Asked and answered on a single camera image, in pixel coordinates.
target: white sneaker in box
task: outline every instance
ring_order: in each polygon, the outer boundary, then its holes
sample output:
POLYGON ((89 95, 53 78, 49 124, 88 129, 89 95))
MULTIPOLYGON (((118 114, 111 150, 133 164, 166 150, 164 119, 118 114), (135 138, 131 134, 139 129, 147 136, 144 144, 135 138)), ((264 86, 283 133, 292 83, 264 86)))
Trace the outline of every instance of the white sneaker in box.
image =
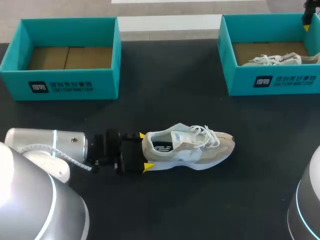
POLYGON ((265 66, 265 65, 301 65, 320 64, 320 52, 315 56, 300 56, 294 52, 284 56, 261 55, 250 60, 243 66, 265 66))

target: shoelace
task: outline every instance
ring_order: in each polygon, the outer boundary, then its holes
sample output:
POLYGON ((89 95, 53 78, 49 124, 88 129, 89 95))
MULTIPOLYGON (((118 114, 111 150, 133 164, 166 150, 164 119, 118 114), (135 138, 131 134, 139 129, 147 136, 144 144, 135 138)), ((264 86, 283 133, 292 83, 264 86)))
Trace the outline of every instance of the shoelace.
POLYGON ((196 131, 195 134, 196 135, 205 135, 205 140, 204 142, 202 142, 200 145, 194 146, 194 148, 202 148, 202 147, 206 147, 206 148, 217 148, 220 145, 220 141, 216 135, 216 133, 213 130, 210 130, 208 128, 208 126, 204 125, 203 126, 199 126, 199 125, 194 125, 190 127, 190 130, 192 132, 196 131))
POLYGON ((257 56, 254 59, 250 60, 250 63, 258 63, 263 65, 274 65, 279 64, 279 62, 282 60, 279 56, 267 56, 267 55, 261 55, 257 56))

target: shoe sole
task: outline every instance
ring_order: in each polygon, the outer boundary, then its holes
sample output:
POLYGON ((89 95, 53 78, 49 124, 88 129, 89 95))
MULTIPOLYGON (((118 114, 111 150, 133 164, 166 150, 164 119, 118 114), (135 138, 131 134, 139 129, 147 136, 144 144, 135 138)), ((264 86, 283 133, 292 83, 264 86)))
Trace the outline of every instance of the shoe sole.
POLYGON ((190 163, 190 162, 183 162, 183 161, 169 161, 169 162, 148 161, 148 163, 153 163, 154 164, 154 167, 151 168, 149 171, 168 170, 168 169, 172 169, 172 168, 178 167, 178 166, 188 167, 188 168, 191 168, 191 169, 197 170, 197 171, 205 170, 205 169, 212 168, 215 165, 218 165, 222 161, 226 160, 232 153, 233 153, 233 151, 229 155, 225 156, 224 158, 222 158, 222 159, 220 159, 218 161, 205 163, 205 164, 190 163))

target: shoe insole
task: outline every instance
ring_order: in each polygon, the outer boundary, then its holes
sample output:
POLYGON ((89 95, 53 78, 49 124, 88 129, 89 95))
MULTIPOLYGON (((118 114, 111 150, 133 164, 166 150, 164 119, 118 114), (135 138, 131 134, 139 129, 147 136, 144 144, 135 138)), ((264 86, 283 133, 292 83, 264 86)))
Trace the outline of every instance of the shoe insole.
POLYGON ((156 151, 159 152, 170 152, 174 149, 172 142, 168 142, 168 141, 154 141, 153 143, 153 147, 156 151))

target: metal cylinder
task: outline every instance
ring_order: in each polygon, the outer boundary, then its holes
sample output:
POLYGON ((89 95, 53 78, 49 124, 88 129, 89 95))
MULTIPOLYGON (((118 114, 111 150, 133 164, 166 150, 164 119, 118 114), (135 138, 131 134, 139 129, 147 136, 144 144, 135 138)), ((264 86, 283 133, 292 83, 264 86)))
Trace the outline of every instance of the metal cylinder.
POLYGON ((4 143, 16 151, 33 144, 48 145, 81 163, 87 159, 88 153, 85 134, 76 131, 11 128, 6 133, 4 143))

